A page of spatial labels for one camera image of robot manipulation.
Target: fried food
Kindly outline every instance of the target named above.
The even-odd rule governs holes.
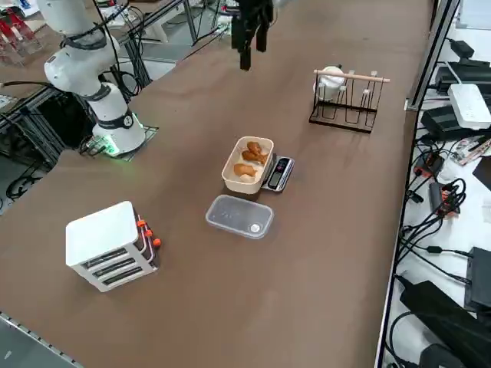
[[[249,176],[249,175],[246,175],[246,174],[242,175],[240,177],[240,179],[242,180],[242,182],[246,182],[248,184],[253,184],[254,181],[255,181],[255,178],[254,177]]]
[[[242,158],[245,161],[256,161],[257,163],[261,163],[262,165],[266,164],[266,160],[268,159],[268,155],[256,155],[251,151],[242,152]]]
[[[254,168],[251,165],[245,165],[243,163],[237,163],[233,166],[233,172],[237,176],[242,176],[242,175],[255,176],[255,174],[257,173],[257,170],[254,170]]]
[[[257,156],[260,156],[262,152],[261,146],[257,142],[248,142],[247,149]]]

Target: robotic arm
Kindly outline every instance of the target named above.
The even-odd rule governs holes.
[[[266,52],[274,6],[272,0],[236,1],[239,3],[238,7],[226,9],[232,14],[232,48],[240,53],[240,68],[248,71],[251,67],[251,43],[254,35],[256,50]]]
[[[99,75],[116,62],[119,44],[103,28],[94,29],[82,0],[38,0],[46,23],[66,36],[64,47],[44,64],[48,80],[58,89],[87,101],[97,117],[93,135],[117,156],[140,147],[145,131],[128,108],[121,91]]]

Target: white drawer unit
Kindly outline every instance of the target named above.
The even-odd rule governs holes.
[[[157,269],[155,238],[131,202],[70,222],[66,264],[100,291],[109,291]]]

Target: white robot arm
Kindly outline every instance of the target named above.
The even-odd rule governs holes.
[[[48,80],[58,89],[87,101],[97,117],[94,136],[104,139],[106,153],[117,156],[135,150],[145,141],[145,131],[129,110],[120,90],[101,83],[98,76],[116,62],[110,34],[103,28],[89,33],[89,19],[83,0],[38,0],[46,23],[67,36],[65,46],[44,64]],[[119,44],[112,38],[114,47]]]

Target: beige bowl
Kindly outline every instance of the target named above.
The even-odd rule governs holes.
[[[266,160],[266,164],[263,166],[260,163],[254,163],[250,161],[245,161],[242,158],[242,152],[247,150],[248,142],[257,142],[262,148],[262,154],[268,154],[268,159]],[[257,136],[243,136],[239,141],[237,141],[236,146],[233,148],[232,153],[230,153],[229,159],[223,167],[222,170],[222,178],[225,182],[227,188],[232,190],[233,192],[245,193],[245,194],[255,194],[257,193],[262,186],[262,182],[264,182],[267,168],[269,167],[272,160],[273,149],[275,148],[275,144],[272,140],[268,140],[266,138],[259,138]],[[245,163],[246,165],[250,165],[254,167],[254,170],[257,170],[255,174],[254,181],[252,182],[243,182],[240,179],[240,176],[237,176],[233,167],[237,163]]]

